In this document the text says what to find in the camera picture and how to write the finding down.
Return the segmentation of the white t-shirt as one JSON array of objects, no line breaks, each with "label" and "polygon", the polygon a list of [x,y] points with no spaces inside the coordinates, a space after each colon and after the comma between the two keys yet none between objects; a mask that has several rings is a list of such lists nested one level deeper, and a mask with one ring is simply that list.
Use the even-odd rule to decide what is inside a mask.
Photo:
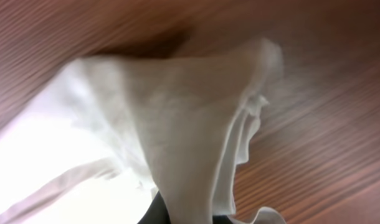
[{"label": "white t-shirt", "polygon": [[78,58],[0,131],[0,223],[234,222],[234,176],[282,71],[267,40],[210,57]]}]

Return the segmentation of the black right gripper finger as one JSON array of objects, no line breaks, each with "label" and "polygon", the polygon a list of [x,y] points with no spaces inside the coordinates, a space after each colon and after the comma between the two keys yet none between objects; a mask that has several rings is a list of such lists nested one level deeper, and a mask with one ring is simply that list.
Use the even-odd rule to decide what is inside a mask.
[{"label": "black right gripper finger", "polygon": [[138,224],[171,224],[165,202],[158,192]]}]

